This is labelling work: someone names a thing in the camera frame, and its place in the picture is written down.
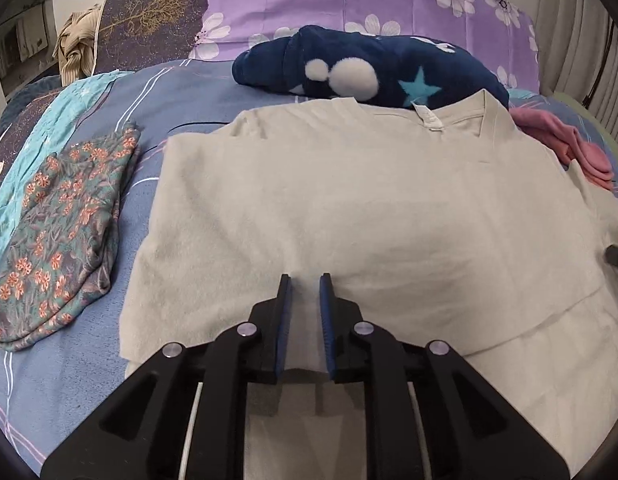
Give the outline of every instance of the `dark blue blanket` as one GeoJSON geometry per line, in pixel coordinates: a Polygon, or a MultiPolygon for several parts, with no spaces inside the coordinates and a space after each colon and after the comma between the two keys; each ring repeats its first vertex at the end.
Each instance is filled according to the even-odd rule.
{"type": "Polygon", "coordinates": [[[486,89],[507,108],[498,78],[466,50],[416,36],[363,36],[302,27],[260,43],[233,62],[240,84],[309,97],[353,97],[370,105],[440,108],[486,89]]]}

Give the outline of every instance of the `white t-shirt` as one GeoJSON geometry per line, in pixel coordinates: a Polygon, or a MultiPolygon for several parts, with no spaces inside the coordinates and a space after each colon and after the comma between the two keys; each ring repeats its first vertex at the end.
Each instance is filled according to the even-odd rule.
{"type": "MultiPolygon", "coordinates": [[[[314,100],[170,138],[121,314],[122,357],[214,339],[275,295],[285,272],[286,368],[322,371],[318,279],[330,272],[339,296],[399,340],[444,339],[470,356],[581,466],[612,415],[592,428],[587,408],[598,441],[575,442],[565,424],[577,416],[556,413],[568,395],[553,388],[582,369],[574,352],[600,354],[602,317],[618,321],[599,225],[554,154],[488,92],[435,115],[442,129],[410,110],[314,100]],[[587,341],[563,326],[574,312],[587,341]]],[[[611,381],[602,409],[617,414],[611,381]]]]}

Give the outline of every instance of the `beige knit sweater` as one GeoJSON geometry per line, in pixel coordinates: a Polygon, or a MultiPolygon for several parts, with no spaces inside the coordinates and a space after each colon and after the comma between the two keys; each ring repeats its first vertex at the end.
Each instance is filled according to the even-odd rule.
{"type": "Polygon", "coordinates": [[[60,64],[63,86],[91,75],[95,64],[94,38],[101,10],[99,5],[95,5],[72,13],[60,31],[54,57],[60,64]]]}

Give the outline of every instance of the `floral fabric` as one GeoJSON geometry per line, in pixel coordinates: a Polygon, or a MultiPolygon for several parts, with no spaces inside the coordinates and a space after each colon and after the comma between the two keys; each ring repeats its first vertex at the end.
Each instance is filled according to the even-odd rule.
{"type": "Polygon", "coordinates": [[[189,57],[233,60],[320,25],[369,36],[425,36],[469,51],[509,88],[538,92],[532,20],[507,0],[209,0],[189,57]]]}
{"type": "Polygon", "coordinates": [[[47,156],[64,149],[83,114],[116,79],[129,73],[114,70],[80,79],[62,89],[44,110],[0,184],[0,262],[22,217],[22,183],[31,180],[47,156]]]}
{"type": "Polygon", "coordinates": [[[52,153],[26,184],[20,224],[0,263],[0,348],[33,345],[108,292],[120,192],[139,135],[126,124],[52,153]]]}

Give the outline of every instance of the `metal screw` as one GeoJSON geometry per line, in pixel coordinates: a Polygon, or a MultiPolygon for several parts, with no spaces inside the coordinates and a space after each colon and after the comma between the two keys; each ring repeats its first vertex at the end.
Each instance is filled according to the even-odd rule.
{"type": "Polygon", "coordinates": [[[447,355],[449,353],[449,345],[444,341],[432,341],[429,344],[429,350],[434,355],[447,355]]]}
{"type": "Polygon", "coordinates": [[[182,352],[182,345],[180,343],[167,343],[163,346],[163,355],[165,357],[176,357],[182,352]]]}
{"type": "Polygon", "coordinates": [[[369,335],[374,332],[374,326],[367,321],[358,321],[353,326],[353,331],[358,335],[369,335]]]}
{"type": "Polygon", "coordinates": [[[257,331],[258,331],[258,327],[255,326],[253,323],[240,323],[240,325],[238,325],[238,334],[240,334],[243,337],[247,337],[250,335],[254,335],[257,331]]]}

